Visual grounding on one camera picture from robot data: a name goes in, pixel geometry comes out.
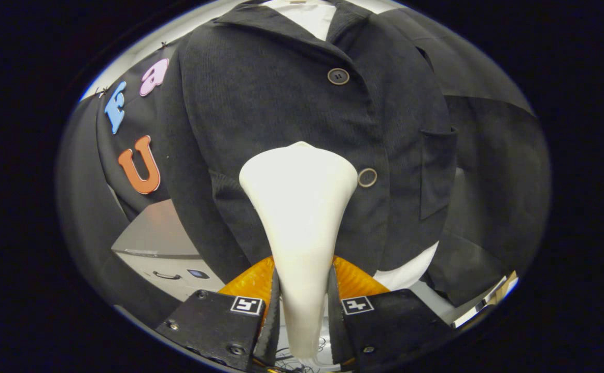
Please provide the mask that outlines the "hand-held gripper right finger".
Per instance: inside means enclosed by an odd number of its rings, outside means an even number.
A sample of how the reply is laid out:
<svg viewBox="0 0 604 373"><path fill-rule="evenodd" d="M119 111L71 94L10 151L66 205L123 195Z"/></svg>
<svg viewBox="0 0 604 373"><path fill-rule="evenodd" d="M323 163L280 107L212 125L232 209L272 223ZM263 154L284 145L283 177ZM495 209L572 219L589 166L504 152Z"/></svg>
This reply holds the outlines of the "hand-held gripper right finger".
<svg viewBox="0 0 604 373"><path fill-rule="evenodd" d="M413 291L388 290L339 256L329 271L328 326L332 361L342 371L394 370L453 337Z"/></svg>

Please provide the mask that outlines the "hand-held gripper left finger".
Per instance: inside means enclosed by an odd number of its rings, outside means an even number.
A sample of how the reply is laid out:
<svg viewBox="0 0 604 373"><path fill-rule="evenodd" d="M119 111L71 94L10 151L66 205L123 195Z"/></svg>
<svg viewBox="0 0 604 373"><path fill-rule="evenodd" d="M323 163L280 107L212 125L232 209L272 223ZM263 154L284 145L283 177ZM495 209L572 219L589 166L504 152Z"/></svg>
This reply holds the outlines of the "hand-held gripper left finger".
<svg viewBox="0 0 604 373"><path fill-rule="evenodd" d="M156 331L198 358L262 372L275 366L280 319L280 283L269 256L219 291L195 291Z"/></svg>

